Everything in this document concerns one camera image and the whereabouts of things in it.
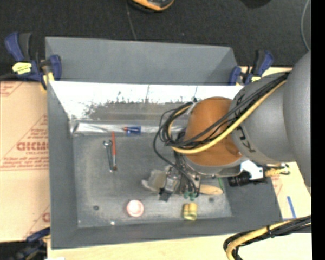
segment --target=pink bottle cap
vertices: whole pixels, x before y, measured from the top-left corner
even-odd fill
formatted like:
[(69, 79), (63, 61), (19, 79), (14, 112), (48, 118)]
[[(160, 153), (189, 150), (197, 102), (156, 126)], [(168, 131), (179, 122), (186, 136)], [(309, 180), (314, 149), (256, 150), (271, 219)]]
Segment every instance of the pink bottle cap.
[(132, 217), (141, 217), (145, 208), (143, 203), (139, 200), (131, 200), (126, 206), (126, 211)]

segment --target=blue marker line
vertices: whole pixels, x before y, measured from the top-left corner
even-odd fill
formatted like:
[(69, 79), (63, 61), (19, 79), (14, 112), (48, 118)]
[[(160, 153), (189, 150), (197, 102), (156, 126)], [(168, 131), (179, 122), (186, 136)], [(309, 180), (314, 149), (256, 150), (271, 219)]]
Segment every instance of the blue marker line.
[(291, 197), (287, 196), (287, 199), (288, 199), (288, 203), (289, 203), (290, 210), (291, 210), (291, 213), (292, 213), (292, 217), (295, 219), (296, 218), (296, 213), (295, 213), (295, 209), (294, 209), (294, 206), (293, 206), (293, 202), (291, 201)]

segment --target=yellow cable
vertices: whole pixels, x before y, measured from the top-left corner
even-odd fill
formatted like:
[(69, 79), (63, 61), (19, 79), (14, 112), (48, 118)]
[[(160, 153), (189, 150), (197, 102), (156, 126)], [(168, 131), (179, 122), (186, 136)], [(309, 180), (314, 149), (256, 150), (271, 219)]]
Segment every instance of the yellow cable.
[(269, 92), (267, 92), (265, 95), (263, 95), (262, 97), (260, 97), (260, 99), (258, 99), (258, 101), (256, 101), (253, 106), (251, 106), (240, 118), (238, 118), (230, 127), (228, 127), (221, 135), (219, 135), (218, 137), (216, 137), (214, 140), (210, 141), (209, 143), (199, 146), (197, 148), (193, 148), (193, 149), (183, 149), (183, 148), (177, 148), (177, 147), (172, 147), (173, 150), (182, 153), (182, 154), (195, 154), (195, 153), (199, 153), (201, 151), (204, 151), (208, 148), (210, 148), (211, 146), (215, 145), (216, 143), (220, 142), (221, 140), (223, 140), (226, 136), (228, 136), (233, 130), (235, 130), (237, 128), (237, 126), (242, 123), (257, 107), (259, 107), (266, 98), (268, 98), (273, 92), (275, 92), (276, 89), (278, 89), (280, 86), (282, 86), (283, 84), (285, 84), (286, 80), (282, 81), (281, 83), (279, 83), (276, 87), (274, 87), (272, 90), (270, 90)]
[[(276, 224), (272, 224), (269, 226), (269, 230), (272, 230), (272, 229), (275, 229), (281, 225), (284, 225), (284, 224), (287, 224), (287, 223), (291, 223), (292, 221), (294, 221), (294, 219), (291, 219), (291, 220), (286, 220), (284, 222), (279, 222), (279, 223), (276, 223)], [(252, 240), (258, 236), (261, 236), (261, 235), (264, 235), (268, 232), (268, 229), (267, 229), (267, 226), (266, 227), (263, 227), (263, 228), (260, 228), (258, 230), (255, 230), (255, 231), (251, 231), (249, 232), (248, 234), (246, 235), (243, 235), (235, 240), (233, 240), (232, 242), (230, 242), (228, 245), (227, 245), (227, 248), (225, 250), (225, 253), (226, 253), (226, 256), (229, 260), (235, 260), (234, 257), (232, 256), (232, 251), (242, 245), (243, 243), (249, 241), (249, 240)]]

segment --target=cable tie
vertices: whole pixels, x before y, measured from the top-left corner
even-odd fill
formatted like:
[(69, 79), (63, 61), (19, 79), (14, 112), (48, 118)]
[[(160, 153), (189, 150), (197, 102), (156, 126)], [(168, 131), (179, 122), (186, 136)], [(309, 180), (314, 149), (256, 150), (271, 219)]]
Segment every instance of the cable tie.
[(185, 114), (189, 115), (191, 111), (194, 109), (195, 105), (198, 103), (198, 101), (193, 100), (192, 105), (189, 107), (189, 109), (185, 112)]

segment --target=black floor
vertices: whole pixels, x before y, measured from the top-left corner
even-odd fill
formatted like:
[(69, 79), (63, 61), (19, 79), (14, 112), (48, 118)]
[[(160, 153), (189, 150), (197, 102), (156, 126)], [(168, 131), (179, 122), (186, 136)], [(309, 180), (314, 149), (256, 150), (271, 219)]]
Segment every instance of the black floor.
[[(126, 0), (0, 0), (0, 74), (10, 71), (3, 41), (13, 31), (32, 32), (31, 52), (42, 57), (45, 36), (82, 36), (228, 46), (240, 65), (265, 49), (274, 65), (293, 66), (311, 48), (307, 2), (176, 0), (165, 12), (147, 14), (127, 8)], [(0, 245), (0, 259), (23, 245)]]

